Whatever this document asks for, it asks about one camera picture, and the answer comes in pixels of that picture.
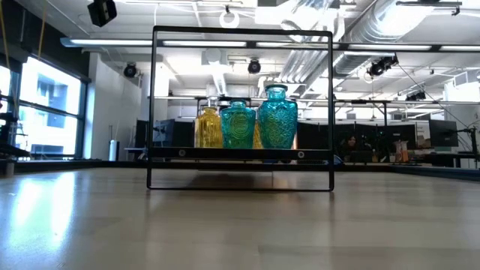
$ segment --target window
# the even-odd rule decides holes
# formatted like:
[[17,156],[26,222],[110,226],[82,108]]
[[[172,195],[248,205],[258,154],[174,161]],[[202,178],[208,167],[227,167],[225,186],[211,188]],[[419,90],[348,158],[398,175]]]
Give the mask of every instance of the window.
[[75,154],[77,119],[20,106],[16,147],[32,154]]
[[23,65],[20,100],[78,114],[82,83],[33,58]]
[[[4,96],[10,94],[10,82],[11,72],[6,68],[0,66],[0,91]],[[0,113],[6,113],[8,109],[8,102],[6,100],[1,101]]]
[[77,135],[83,129],[84,86],[79,79],[28,58],[22,68],[15,146],[46,156],[81,155]]

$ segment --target black metal frame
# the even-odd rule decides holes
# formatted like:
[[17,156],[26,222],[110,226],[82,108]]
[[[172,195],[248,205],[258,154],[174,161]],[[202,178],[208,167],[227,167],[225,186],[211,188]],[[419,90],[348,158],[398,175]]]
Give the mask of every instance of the black metal frame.
[[[158,38],[158,32],[187,32],[187,33],[206,33],[206,34],[226,34],[226,35],[302,35],[302,36],[316,36],[327,38],[328,41],[328,149],[326,150],[270,150],[270,149],[225,149],[225,148],[154,148],[153,145],[153,121],[154,118],[154,98],[149,99],[149,114],[148,114],[148,162],[147,162],[147,178],[146,187],[151,190],[212,190],[212,191],[307,191],[307,192],[331,192],[335,188],[335,165],[334,165],[334,128],[335,128],[335,105],[333,100],[333,34],[330,31],[284,31],[276,29],[247,29],[247,28],[206,28],[206,27],[181,27],[181,26],[162,26],[156,25],[153,28],[152,33],[152,46],[151,46],[151,77],[150,77],[150,91],[155,89],[155,72],[157,62],[157,48],[162,47],[161,39]],[[257,48],[254,43],[247,41],[247,46],[242,49],[271,49],[277,48]],[[154,158],[189,158],[189,159],[216,159],[216,160],[265,160],[265,159],[317,159],[328,160],[328,189],[283,189],[283,188],[251,188],[251,189],[238,189],[238,188],[204,188],[204,187],[152,187],[152,169],[155,167],[153,164]],[[190,163],[167,163],[164,162],[165,169],[185,169],[188,168]],[[223,170],[226,164],[219,163],[217,168],[213,170]],[[248,169],[250,164],[242,164],[245,166],[236,166],[238,170],[251,170]],[[272,164],[256,164],[258,170],[271,170],[282,165]],[[325,166],[318,166],[318,171],[325,171]]]

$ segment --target metal shelf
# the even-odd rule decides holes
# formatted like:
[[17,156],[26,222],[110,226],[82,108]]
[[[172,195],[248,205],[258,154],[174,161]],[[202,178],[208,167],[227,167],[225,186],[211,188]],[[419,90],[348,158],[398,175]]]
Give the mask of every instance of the metal shelf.
[[[151,77],[150,77],[150,89],[155,89],[155,75],[156,75],[156,63],[157,63],[157,48],[161,47],[161,37],[158,37],[159,32],[190,32],[190,33],[206,33],[206,34],[226,34],[226,35],[302,35],[302,36],[314,36],[324,37],[327,39],[325,42],[328,54],[325,57],[328,62],[328,96],[333,97],[333,34],[330,31],[284,31],[277,29],[246,29],[246,28],[206,28],[206,27],[181,27],[181,26],[154,26],[151,40]],[[255,49],[253,46],[247,46],[245,49]],[[194,98],[197,102],[204,97]],[[230,99],[230,97],[222,97],[224,100]],[[157,190],[187,190],[188,187],[152,187],[152,169],[155,167],[154,158],[183,158],[183,159],[207,159],[207,160],[276,160],[276,161],[288,161],[288,160],[327,160],[328,165],[318,166],[289,166],[286,164],[244,164],[244,166],[237,166],[233,164],[225,163],[211,163],[209,166],[214,170],[225,170],[226,168],[239,168],[244,171],[251,170],[294,170],[298,171],[303,168],[305,171],[311,170],[327,170],[328,171],[328,188],[327,189],[275,189],[266,188],[262,191],[333,191],[335,188],[335,166],[334,166],[334,128],[335,128],[335,101],[331,98],[327,101],[328,104],[328,137],[327,138],[312,138],[312,140],[328,140],[328,149],[326,150],[277,150],[277,149],[227,149],[227,148],[155,148],[153,144],[153,121],[155,120],[154,111],[155,103],[154,98],[149,98],[149,114],[148,114],[148,163],[147,163],[147,188]],[[170,163],[165,162],[162,164],[164,169],[174,168],[180,169],[182,167],[188,168],[192,166],[200,166],[201,163]],[[200,190],[214,190],[216,188],[194,188]],[[251,188],[248,191],[258,191],[259,189]]]
[[210,160],[304,160],[326,161],[329,150],[287,150],[287,149],[230,149],[230,148],[190,148],[154,147],[151,155],[156,158],[185,158]]

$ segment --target wooden floor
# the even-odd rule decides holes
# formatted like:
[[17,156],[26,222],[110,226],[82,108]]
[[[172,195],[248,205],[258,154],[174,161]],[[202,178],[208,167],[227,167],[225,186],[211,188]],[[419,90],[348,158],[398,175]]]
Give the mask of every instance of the wooden floor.
[[[144,169],[0,179],[0,269],[479,269],[480,184],[336,176],[334,193],[148,191]],[[194,171],[155,178],[272,180]],[[325,175],[274,174],[280,187],[314,182]]]

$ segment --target embossed glass vase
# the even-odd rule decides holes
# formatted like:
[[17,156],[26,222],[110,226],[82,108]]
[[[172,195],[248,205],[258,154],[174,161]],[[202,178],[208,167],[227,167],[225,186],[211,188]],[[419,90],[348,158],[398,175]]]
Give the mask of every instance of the embossed glass vase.
[[204,113],[198,117],[198,135],[197,147],[222,148],[220,116],[214,107],[206,107]]
[[258,109],[260,138],[264,149],[291,149],[297,131],[297,103],[285,100],[285,85],[265,88],[268,100]]
[[256,113],[245,106],[244,100],[232,100],[231,105],[220,112],[223,147],[251,149],[254,144]]

